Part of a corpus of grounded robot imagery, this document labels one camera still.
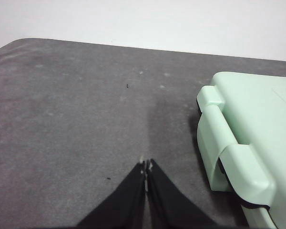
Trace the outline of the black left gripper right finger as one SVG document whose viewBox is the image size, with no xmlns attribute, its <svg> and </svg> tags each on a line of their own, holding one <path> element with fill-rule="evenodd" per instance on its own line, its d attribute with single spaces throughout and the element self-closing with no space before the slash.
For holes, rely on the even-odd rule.
<svg viewBox="0 0 286 229">
<path fill-rule="evenodd" d="M 154 159 L 148 161 L 146 172 L 154 229 L 209 229 L 217 226 L 175 186 Z"/>
</svg>

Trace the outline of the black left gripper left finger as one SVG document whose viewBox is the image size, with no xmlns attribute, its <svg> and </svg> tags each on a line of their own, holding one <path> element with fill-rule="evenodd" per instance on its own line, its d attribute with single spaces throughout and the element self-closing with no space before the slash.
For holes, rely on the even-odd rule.
<svg viewBox="0 0 286 229">
<path fill-rule="evenodd" d="M 145 205 L 145 163 L 137 163 L 125 179 L 77 227 L 82 229 L 141 229 Z"/>
</svg>

